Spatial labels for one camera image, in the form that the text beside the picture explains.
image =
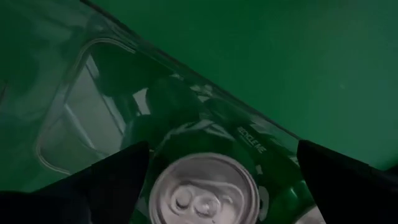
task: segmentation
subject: green background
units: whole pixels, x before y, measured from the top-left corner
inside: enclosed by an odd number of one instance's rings
[[[300,137],[398,162],[397,1],[93,2]]]

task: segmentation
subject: green surface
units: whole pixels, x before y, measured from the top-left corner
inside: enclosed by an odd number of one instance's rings
[[[93,2],[299,136],[398,162],[397,1]]]

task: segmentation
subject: can top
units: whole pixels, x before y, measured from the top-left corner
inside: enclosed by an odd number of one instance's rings
[[[149,211],[153,224],[253,224],[259,194],[237,161],[221,154],[192,154],[159,176]]]

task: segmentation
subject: can lid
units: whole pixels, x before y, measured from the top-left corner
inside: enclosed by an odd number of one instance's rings
[[[237,161],[221,154],[192,154],[159,176],[149,211],[153,224],[253,224],[259,193]]]

